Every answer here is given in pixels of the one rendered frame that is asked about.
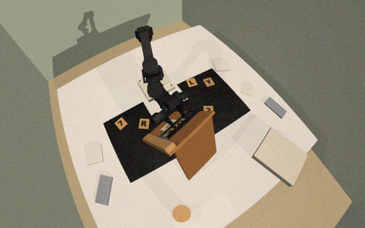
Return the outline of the grey cylindrical canister with tan lid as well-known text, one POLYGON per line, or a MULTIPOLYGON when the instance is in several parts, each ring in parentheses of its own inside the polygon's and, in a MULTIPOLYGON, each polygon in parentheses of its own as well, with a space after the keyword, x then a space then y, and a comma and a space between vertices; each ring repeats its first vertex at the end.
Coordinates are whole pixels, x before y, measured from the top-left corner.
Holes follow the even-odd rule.
POLYGON ((185 205, 178 205, 173 209, 172 216, 178 222, 186 222, 190 219, 191 210, 185 205))

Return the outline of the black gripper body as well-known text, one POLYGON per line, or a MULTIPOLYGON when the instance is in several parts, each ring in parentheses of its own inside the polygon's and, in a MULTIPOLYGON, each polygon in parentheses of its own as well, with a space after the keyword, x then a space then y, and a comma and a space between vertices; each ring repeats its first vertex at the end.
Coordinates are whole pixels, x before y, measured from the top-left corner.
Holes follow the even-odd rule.
MULTIPOLYGON (((164 90, 164 92, 162 94, 162 98, 165 96, 165 93, 166 93, 166 90, 164 90)), ((180 92, 180 95, 181 95, 181 99, 179 100, 180 104, 183 102, 183 100, 185 100, 189 97, 189 94, 186 91, 180 92)), ((157 103, 159 104, 159 98, 155 98, 154 100, 157 101, 157 103)), ((160 106, 160 104, 159 104, 159 106, 160 106)), ((160 108, 161 108, 161 106, 160 106, 160 108)), ((168 110, 169 109, 164 108, 160 112, 154 113, 152 116, 149 117, 150 122, 152 124, 158 124, 162 119, 164 119, 166 117, 165 113, 168 110)))

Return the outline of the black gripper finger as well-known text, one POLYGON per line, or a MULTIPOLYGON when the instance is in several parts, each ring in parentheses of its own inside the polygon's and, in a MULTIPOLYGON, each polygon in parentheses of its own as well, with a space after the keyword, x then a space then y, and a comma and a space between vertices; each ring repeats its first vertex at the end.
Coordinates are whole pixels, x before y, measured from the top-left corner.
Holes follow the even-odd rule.
POLYGON ((174 123, 169 119, 169 117, 167 115, 161 121, 164 121, 164 122, 168 123, 169 125, 171 125, 172 127, 176 128, 176 126, 174 125, 174 123))
POLYGON ((185 101, 183 101, 181 104, 179 104, 178 106, 176 106, 177 110, 179 111, 179 113, 181 114, 181 116, 186 119, 186 116, 185 116, 185 112, 184 112, 184 103, 185 101))

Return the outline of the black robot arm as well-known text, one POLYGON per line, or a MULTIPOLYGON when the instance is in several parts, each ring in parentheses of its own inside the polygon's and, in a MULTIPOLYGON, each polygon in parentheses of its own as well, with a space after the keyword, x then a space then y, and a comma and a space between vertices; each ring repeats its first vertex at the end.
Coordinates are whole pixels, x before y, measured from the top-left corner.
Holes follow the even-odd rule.
POLYGON ((159 104, 162 109, 167 108, 169 110, 173 110, 176 106, 180 104, 179 100, 181 99, 181 95, 178 91, 175 91, 172 94, 166 92, 165 96, 162 98, 162 94, 165 88, 160 81, 163 80, 164 74, 163 68, 161 67, 161 65, 158 65, 157 60, 153 57, 150 43, 152 40, 152 35, 154 35, 153 29, 152 27, 149 27, 149 25, 139 27, 135 31, 136 39, 141 42, 144 56, 144 60, 142 63, 143 82, 148 83, 148 95, 153 99, 159 98, 159 104))

